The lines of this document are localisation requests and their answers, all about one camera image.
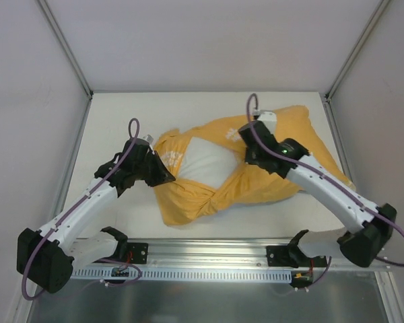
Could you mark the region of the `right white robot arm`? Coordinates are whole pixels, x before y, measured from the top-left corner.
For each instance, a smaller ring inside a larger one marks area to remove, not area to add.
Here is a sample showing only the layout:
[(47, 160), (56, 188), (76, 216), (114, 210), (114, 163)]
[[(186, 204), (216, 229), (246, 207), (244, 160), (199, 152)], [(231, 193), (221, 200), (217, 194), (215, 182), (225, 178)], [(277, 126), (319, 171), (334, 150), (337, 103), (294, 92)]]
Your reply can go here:
[(297, 184), (343, 224), (343, 228), (329, 231), (299, 231), (282, 251), (272, 253), (274, 259), (297, 268), (311, 258), (331, 256), (368, 268), (390, 240), (397, 210), (359, 196), (297, 141), (277, 142), (261, 121), (244, 125), (238, 133), (246, 145), (246, 163)]

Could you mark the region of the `yellow Mickey Mouse pillowcase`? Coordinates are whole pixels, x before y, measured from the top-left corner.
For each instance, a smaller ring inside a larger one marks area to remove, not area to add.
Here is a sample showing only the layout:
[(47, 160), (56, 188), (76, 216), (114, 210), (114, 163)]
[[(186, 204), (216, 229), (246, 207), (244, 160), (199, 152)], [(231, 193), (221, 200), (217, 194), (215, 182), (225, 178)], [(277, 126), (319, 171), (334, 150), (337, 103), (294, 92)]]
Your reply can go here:
[[(186, 225), (202, 216), (214, 215), (235, 204), (275, 203), (294, 196), (301, 188), (277, 174), (269, 174), (244, 162), (246, 145), (238, 130), (245, 115), (215, 119), (185, 132), (172, 129), (157, 140), (154, 149), (176, 178), (155, 187), (154, 192), (166, 225)], [(178, 178), (184, 153), (193, 137), (233, 151), (239, 165), (219, 189)]]

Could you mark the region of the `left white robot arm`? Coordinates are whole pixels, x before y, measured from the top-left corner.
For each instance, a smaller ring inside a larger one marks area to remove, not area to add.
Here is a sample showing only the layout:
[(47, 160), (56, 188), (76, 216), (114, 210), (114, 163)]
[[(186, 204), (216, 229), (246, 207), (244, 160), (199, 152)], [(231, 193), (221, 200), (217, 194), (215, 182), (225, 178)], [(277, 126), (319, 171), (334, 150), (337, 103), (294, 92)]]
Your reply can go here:
[(78, 237), (136, 181), (153, 188), (175, 180), (152, 141), (149, 135), (129, 139), (122, 152), (98, 168), (88, 187), (68, 209), (41, 228), (26, 228), (18, 236), (16, 268), (23, 276), (22, 293), (27, 300), (32, 299), (26, 289), (27, 281), (45, 292), (56, 293), (78, 269), (99, 260), (120, 262), (130, 258), (127, 235), (111, 226), (88, 239), (79, 241)]

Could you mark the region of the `white pillow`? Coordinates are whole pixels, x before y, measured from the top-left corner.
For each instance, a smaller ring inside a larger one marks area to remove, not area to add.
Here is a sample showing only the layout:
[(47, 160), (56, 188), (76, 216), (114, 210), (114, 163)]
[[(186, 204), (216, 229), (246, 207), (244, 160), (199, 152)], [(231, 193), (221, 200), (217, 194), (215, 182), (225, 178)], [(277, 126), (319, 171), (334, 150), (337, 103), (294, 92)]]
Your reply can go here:
[(238, 158), (233, 151), (193, 137), (184, 153), (178, 178), (192, 180), (217, 190), (238, 165)]

